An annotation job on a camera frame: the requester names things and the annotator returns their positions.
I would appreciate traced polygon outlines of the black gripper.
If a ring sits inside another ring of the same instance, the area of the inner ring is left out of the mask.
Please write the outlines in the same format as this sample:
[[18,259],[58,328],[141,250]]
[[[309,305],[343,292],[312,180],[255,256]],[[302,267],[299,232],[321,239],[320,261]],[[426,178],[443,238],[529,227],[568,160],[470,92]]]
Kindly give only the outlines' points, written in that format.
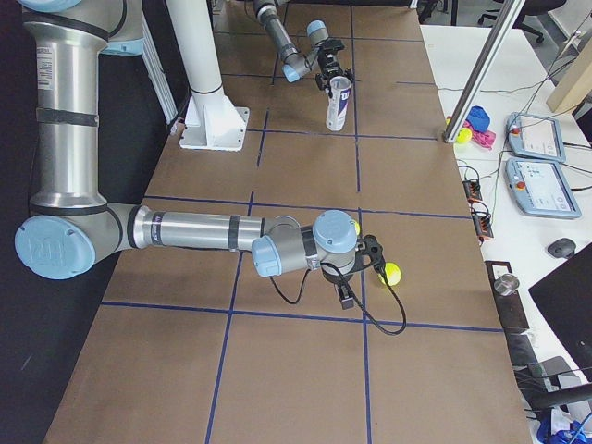
[[320,50],[317,62],[320,72],[315,75],[315,82],[318,86],[329,86],[330,81],[336,77],[350,78],[350,70],[340,66],[336,53]]
[[346,284],[352,279],[352,273],[343,273],[332,264],[321,264],[323,277],[330,283],[336,285],[339,303],[343,310],[349,310],[353,307],[353,296],[350,288]]

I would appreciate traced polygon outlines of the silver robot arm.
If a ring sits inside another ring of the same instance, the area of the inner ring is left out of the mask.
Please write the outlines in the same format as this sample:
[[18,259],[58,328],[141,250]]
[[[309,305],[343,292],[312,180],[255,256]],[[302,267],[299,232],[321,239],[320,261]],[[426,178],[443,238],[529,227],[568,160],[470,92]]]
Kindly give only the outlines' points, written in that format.
[[[357,198],[354,138],[331,135],[317,114],[318,94],[304,80],[230,74],[224,84],[233,100],[248,105],[253,121],[245,147],[236,152],[190,150],[162,122],[162,113],[138,57],[102,55],[99,67],[98,178],[115,204],[149,204],[157,210],[228,210],[244,214],[249,201],[285,210],[300,221],[323,209],[350,208]],[[1,280],[4,310],[52,304],[89,309],[109,285],[153,302],[226,298],[238,263],[234,253],[151,247],[127,254],[121,272],[108,257],[79,277],[38,277],[13,259]]]
[[315,75],[315,82],[318,89],[328,95],[332,94],[330,82],[334,78],[344,77],[353,81],[352,70],[343,69],[339,63],[338,53],[345,45],[342,40],[329,36],[322,20],[314,20],[307,26],[310,52],[305,54],[297,48],[278,16],[278,7],[284,4],[286,1],[254,0],[253,12],[277,48],[286,80],[295,82],[319,70]]

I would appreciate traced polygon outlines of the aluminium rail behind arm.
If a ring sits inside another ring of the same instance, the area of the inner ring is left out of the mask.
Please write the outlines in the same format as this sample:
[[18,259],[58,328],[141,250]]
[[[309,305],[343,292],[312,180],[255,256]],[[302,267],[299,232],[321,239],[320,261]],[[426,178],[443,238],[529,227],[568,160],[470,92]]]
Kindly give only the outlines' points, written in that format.
[[167,124],[176,120],[177,106],[145,16],[142,16],[142,60]]

